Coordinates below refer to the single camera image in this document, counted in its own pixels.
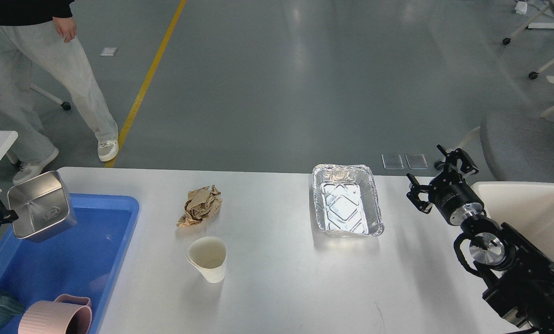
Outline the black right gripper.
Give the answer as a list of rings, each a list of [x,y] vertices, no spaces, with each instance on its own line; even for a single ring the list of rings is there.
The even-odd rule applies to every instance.
[[[429,214],[436,207],[449,225],[460,226],[467,218],[484,213],[482,200],[465,181],[479,169],[461,148],[448,151],[438,144],[437,149],[444,156],[436,162],[440,173],[428,185],[420,184],[413,174],[407,173],[410,181],[407,198],[418,211]],[[428,194],[427,201],[420,198],[422,193]]]

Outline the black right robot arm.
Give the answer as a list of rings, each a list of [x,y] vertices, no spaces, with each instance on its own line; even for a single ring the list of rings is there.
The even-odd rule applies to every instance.
[[[487,215],[484,203],[466,182],[479,172],[470,155],[438,145],[440,173],[427,185],[408,174],[411,203],[423,213],[435,207],[447,224],[461,228],[453,242],[457,260],[487,289],[483,300],[525,333],[554,334],[554,262],[510,224]]]

